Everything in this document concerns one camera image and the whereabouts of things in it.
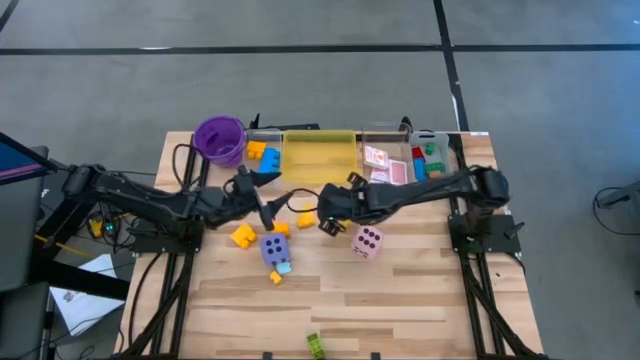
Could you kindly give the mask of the purple plastic bucket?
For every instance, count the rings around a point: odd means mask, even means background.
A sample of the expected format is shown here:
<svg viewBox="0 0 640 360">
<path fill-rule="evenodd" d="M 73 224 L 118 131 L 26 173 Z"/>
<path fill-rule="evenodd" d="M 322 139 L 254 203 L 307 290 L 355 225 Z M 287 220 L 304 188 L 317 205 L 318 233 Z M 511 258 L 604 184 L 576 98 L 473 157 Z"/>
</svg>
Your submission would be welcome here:
<svg viewBox="0 0 640 360">
<path fill-rule="evenodd" d="M 196 128 L 193 143 L 212 164 L 234 168 L 243 160 L 247 135 L 239 119 L 230 115 L 216 115 Z"/>
</svg>

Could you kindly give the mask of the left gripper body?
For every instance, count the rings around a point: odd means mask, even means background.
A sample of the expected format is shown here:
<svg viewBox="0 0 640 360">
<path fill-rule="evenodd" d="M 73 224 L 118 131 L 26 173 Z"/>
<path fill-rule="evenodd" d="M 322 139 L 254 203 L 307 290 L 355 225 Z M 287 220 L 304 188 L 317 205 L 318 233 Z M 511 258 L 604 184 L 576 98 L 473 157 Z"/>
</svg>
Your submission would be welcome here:
<svg viewBox="0 0 640 360">
<path fill-rule="evenodd" d="M 258 173 L 239 167 L 237 173 L 221 187 L 206 187 L 197 194 L 197 215 L 208 229 L 245 218 L 262 207 L 257 189 L 261 187 Z"/>
</svg>

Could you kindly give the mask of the grey plastic bin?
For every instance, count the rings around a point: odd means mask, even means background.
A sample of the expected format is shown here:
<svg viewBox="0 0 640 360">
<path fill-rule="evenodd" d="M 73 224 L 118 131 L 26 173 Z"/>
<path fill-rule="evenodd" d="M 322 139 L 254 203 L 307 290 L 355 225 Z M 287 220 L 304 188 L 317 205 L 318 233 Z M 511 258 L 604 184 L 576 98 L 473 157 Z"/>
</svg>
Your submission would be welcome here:
<svg viewBox="0 0 640 360">
<path fill-rule="evenodd" d="M 435 144 L 435 151 L 432 155 L 427 155 L 425 153 L 425 145 L 427 143 Z M 425 157 L 425 164 L 442 162 L 446 166 L 446 172 L 443 175 L 447 175 L 451 172 L 449 137 L 446 133 L 416 131 L 410 135 L 409 144 L 411 148 L 418 146 L 422 149 Z"/>
</svg>

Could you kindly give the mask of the yellow plastic bin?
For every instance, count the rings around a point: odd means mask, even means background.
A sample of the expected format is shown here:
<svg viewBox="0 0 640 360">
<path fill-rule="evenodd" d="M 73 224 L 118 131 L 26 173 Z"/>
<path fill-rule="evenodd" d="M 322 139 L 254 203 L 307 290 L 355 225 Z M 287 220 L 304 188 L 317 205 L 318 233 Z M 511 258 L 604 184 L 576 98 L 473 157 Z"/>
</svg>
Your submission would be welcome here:
<svg viewBox="0 0 640 360">
<path fill-rule="evenodd" d="M 288 185 L 345 183 L 359 171 L 353 130 L 287 130 L 282 137 L 280 170 Z"/>
</svg>

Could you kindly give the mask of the pink foam die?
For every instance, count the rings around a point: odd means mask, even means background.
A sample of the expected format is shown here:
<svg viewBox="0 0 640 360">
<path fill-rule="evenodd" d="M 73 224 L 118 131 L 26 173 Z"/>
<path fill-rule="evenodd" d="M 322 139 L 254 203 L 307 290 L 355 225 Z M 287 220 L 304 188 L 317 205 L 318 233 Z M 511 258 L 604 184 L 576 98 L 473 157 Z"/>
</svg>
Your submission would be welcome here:
<svg viewBox="0 0 640 360">
<path fill-rule="evenodd" d="M 351 248 L 359 256 L 374 258 L 382 248 L 384 234 L 373 226 L 360 226 L 352 238 Z"/>
</svg>

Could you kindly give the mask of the small clear plastic bin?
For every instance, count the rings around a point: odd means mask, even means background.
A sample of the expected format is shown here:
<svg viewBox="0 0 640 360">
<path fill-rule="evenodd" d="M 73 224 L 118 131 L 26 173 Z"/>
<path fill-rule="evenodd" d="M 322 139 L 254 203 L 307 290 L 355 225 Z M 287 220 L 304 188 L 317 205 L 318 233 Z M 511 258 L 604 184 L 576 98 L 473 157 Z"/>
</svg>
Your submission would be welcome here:
<svg viewBox="0 0 640 360">
<path fill-rule="evenodd" d="M 262 185 L 277 182 L 282 176 L 282 133 L 278 129 L 245 129 L 243 164 Z"/>
</svg>

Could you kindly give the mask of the black rear crossbar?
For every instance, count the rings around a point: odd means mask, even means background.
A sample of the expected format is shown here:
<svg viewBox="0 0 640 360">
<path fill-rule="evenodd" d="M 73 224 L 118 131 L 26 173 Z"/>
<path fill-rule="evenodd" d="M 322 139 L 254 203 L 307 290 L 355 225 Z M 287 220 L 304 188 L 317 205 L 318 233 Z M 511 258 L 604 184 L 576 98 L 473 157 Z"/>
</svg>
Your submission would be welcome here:
<svg viewBox="0 0 640 360">
<path fill-rule="evenodd" d="M 306 124 L 289 124 L 289 125 L 260 125 L 260 114 L 257 113 L 255 118 L 249 122 L 250 130 L 258 130 L 258 129 L 277 129 L 279 131 L 288 131 L 288 130 L 320 130 L 320 126 L 317 123 L 306 123 Z"/>
</svg>

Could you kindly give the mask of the black left frame rails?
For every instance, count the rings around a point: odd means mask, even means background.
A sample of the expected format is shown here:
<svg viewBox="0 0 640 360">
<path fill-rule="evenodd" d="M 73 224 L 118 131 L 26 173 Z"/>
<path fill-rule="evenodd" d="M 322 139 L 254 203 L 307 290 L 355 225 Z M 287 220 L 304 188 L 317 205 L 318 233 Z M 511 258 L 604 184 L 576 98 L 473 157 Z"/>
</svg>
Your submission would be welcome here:
<svg viewBox="0 0 640 360">
<path fill-rule="evenodd" d="M 135 267 L 142 260 L 149 259 L 149 262 L 137 281 L 132 300 L 127 302 L 127 333 L 120 333 L 122 338 L 117 354 L 112 356 L 114 360 L 179 360 L 194 257 L 195 253 L 157 253 L 153 257 L 151 254 L 142 254 L 137 257 Z M 136 310 L 141 296 L 148 295 L 148 292 L 144 292 L 144 286 L 151 284 L 151 270 L 160 260 L 164 261 L 165 268 L 157 309 L 144 329 L 133 337 Z"/>
</svg>

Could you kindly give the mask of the lime green toy brick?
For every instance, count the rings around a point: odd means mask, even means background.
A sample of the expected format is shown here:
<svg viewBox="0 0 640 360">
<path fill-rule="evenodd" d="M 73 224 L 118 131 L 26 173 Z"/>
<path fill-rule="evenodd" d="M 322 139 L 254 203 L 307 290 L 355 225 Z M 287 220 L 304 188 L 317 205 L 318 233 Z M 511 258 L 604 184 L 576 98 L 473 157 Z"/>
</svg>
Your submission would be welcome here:
<svg viewBox="0 0 640 360">
<path fill-rule="evenodd" d="M 314 360 L 326 360 L 326 353 L 317 333 L 312 333 L 306 337 L 309 351 Z"/>
</svg>

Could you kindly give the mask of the white paper sheet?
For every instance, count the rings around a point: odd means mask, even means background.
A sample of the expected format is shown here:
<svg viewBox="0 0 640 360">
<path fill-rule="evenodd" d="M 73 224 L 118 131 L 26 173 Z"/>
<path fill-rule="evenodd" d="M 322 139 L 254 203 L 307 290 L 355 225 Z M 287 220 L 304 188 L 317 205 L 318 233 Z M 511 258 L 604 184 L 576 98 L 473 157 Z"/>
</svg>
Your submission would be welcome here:
<svg viewBox="0 0 640 360">
<path fill-rule="evenodd" d="M 80 269 L 97 272 L 113 278 L 117 277 L 112 258 L 108 254 L 100 255 L 84 263 L 80 266 Z M 124 304 L 123 300 L 89 295 L 57 287 L 51 287 L 50 293 L 71 336 L 78 336 L 84 333 L 103 317 Z"/>
</svg>

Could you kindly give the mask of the pink playing card box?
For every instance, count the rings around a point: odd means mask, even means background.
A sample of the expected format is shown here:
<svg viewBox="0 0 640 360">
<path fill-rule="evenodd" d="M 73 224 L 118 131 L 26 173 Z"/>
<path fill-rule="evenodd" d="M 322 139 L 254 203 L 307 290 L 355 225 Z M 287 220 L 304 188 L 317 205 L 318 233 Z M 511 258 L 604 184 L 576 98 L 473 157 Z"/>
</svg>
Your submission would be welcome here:
<svg viewBox="0 0 640 360">
<path fill-rule="evenodd" d="M 393 185 L 408 183 L 407 164 L 404 161 L 389 160 L 389 182 Z"/>
<path fill-rule="evenodd" d="M 376 147 L 365 145 L 363 148 L 363 162 L 369 167 L 379 170 L 387 170 L 389 168 L 388 152 Z"/>
</svg>

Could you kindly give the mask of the purple foam die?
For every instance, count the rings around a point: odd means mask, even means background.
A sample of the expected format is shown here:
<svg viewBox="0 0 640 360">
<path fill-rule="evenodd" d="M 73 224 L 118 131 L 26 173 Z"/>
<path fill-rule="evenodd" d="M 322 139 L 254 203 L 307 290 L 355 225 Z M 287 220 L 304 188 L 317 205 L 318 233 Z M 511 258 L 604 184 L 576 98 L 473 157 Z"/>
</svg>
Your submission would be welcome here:
<svg viewBox="0 0 640 360">
<path fill-rule="evenodd" d="M 282 233 L 261 237 L 259 247 L 262 259 L 267 266 L 277 266 L 291 260 L 288 241 Z"/>
</svg>

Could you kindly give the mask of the black floor stand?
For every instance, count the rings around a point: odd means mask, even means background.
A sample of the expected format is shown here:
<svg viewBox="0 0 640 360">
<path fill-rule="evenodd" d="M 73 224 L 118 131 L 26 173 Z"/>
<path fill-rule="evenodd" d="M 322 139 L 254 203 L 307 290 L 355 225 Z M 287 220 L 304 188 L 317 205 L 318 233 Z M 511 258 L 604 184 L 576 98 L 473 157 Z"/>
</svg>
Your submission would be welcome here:
<svg viewBox="0 0 640 360">
<path fill-rule="evenodd" d="M 596 199 L 600 208 L 611 208 L 622 202 L 630 202 L 640 212 L 640 180 L 621 188 L 615 188 L 612 193 Z"/>
</svg>

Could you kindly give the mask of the large clear plastic bin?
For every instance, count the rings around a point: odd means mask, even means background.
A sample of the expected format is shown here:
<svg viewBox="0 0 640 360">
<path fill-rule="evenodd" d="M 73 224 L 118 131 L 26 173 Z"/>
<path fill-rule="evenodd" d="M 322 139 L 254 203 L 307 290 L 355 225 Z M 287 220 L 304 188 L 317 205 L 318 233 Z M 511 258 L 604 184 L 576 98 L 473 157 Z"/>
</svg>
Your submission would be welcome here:
<svg viewBox="0 0 640 360">
<path fill-rule="evenodd" d="M 407 164 L 408 183 L 415 181 L 409 144 L 410 133 L 399 131 L 399 125 L 395 123 L 374 123 L 363 128 L 358 133 L 360 136 L 359 161 L 362 174 L 366 180 L 369 181 L 370 173 L 373 169 L 363 162 L 363 148 L 365 145 L 369 145 L 387 151 L 389 160 L 404 161 Z"/>
</svg>

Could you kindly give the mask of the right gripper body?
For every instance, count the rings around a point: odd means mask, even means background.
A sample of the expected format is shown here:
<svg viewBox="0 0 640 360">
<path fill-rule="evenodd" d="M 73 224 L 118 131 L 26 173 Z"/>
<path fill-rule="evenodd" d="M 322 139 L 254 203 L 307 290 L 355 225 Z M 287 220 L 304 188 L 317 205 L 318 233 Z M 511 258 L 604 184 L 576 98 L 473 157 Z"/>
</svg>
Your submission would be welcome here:
<svg viewBox="0 0 640 360">
<path fill-rule="evenodd" d="M 321 221 L 330 219 L 350 220 L 360 225 L 373 223 L 368 207 L 369 184 L 347 189 L 335 184 L 326 184 L 321 190 L 317 203 L 317 216 Z"/>
</svg>

